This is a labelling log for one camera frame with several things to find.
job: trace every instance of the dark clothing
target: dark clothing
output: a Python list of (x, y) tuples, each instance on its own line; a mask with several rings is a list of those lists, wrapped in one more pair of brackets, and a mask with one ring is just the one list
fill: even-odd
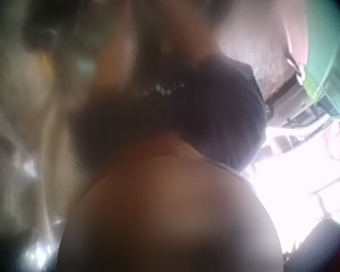
[(324, 219), (290, 255), (284, 272), (340, 272), (340, 225)]
[(265, 107), (249, 65), (211, 56), (198, 71), (177, 69), (135, 97), (88, 103), (74, 122), (90, 171), (126, 144), (172, 132), (202, 155), (242, 171), (262, 145)]

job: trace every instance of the person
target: person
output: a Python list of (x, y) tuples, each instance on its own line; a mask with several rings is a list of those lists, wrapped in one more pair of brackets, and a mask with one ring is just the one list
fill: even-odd
[(224, 56), (178, 0), (152, 2), (175, 53), (139, 47), (136, 64), (131, 7), (121, 2), (93, 90), (71, 116), (92, 182), (69, 216), (58, 271), (280, 271), (272, 221), (237, 174), (266, 127), (252, 69)]
[[(241, 172), (265, 137), (265, 103), (252, 68), (227, 58), (206, 21), (178, 0), (152, 4), (173, 48), (167, 60), (175, 61), (158, 61), (166, 57), (155, 50), (137, 57), (131, 4), (121, 3), (93, 90), (71, 119), (85, 169), (105, 175), (122, 162), (184, 156)], [(141, 57), (144, 66), (136, 64)]]

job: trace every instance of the bare skin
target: bare skin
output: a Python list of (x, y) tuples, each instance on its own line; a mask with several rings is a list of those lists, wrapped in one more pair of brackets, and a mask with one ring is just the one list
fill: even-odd
[[(187, 1), (158, 0), (154, 6), (163, 18), (171, 46), (184, 54), (184, 61), (197, 67), (207, 56), (218, 52), (206, 21)], [(98, 55), (94, 85), (102, 90), (121, 88), (131, 77), (135, 61), (132, 13), (131, 1), (123, 1), (114, 37)]]

